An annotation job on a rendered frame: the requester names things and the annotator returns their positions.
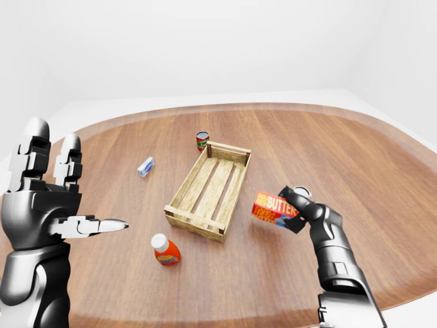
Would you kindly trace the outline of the small blue white box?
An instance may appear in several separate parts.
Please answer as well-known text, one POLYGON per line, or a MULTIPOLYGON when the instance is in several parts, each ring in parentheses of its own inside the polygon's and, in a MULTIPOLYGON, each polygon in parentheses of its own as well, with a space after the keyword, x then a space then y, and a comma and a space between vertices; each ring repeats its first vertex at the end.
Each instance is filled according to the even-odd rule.
POLYGON ((148 173, 152 170, 152 168, 155 166, 154 159, 149 156, 138 168, 137 171, 140 175, 140 177, 146 177, 148 173))

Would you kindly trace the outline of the wooden slat tray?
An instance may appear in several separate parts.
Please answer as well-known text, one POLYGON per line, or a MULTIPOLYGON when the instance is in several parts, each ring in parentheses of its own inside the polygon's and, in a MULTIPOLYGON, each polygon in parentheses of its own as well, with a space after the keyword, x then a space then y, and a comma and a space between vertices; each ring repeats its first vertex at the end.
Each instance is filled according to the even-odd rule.
POLYGON ((170 204, 164 207, 167 221, 224 242, 250 158, 249 149, 208 141, 170 204))

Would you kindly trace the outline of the red tin can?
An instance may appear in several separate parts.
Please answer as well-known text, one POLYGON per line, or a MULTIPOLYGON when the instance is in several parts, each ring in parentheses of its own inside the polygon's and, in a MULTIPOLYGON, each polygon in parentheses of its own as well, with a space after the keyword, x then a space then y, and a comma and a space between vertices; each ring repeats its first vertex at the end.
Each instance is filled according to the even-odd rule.
POLYGON ((207 131, 199 131, 196 134, 196 141, 197 141, 197 149, 202 152, 203 149, 206 147, 206 144, 210 138, 210 135, 207 131))

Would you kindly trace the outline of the red butter box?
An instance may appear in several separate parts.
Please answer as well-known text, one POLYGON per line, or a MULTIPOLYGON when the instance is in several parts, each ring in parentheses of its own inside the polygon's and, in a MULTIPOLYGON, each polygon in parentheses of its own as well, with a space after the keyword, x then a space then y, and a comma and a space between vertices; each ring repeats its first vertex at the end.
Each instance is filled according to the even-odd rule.
POLYGON ((299 212, 285 198, 257 192, 251 215, 262 221, 286 227, 285 220, 297 217, 299 212))

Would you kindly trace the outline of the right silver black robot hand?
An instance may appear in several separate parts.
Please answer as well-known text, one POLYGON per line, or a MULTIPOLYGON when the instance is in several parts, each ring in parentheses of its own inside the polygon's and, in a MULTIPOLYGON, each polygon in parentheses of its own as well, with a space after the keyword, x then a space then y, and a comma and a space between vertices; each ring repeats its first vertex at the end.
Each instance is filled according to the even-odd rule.
POLYGON ((297 234, 308 222, 315 251, 327 245, 350 247, 343 231, 342 216, 338 212, 325 204, 311 201, 288 186, 281 190, 279 197, 284 198, 298 211, 293 219, 284 220, 285 227, 297 234))

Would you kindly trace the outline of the orange sauce bottle white cap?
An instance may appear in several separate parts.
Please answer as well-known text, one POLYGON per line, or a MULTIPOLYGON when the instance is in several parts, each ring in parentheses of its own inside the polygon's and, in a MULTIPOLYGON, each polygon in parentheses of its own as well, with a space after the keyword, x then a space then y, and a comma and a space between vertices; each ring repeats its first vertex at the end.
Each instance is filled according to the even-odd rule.
POLYGON ((180 250, 164 234, 155 234, 151 239, 151 245, 155 258, 163 266, 172 266, 180 262, 180 250))

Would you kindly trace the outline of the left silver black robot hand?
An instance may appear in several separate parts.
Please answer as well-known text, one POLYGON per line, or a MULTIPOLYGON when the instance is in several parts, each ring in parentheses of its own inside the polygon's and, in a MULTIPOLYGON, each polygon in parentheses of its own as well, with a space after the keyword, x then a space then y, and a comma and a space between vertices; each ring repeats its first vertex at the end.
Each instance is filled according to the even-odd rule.
POLYGON ((1 224, 13 249, 39 249, 66 238, 87 238, 126 229, 128 223, 119 219, 78 215, 82 198, 78 180, 83 170, 79 136, 65 137, 55 161, 55 182, 44 181, 51 151, 49 138, 48 123, 34 117, 12 153, 12 175, 3 196, 1 224))

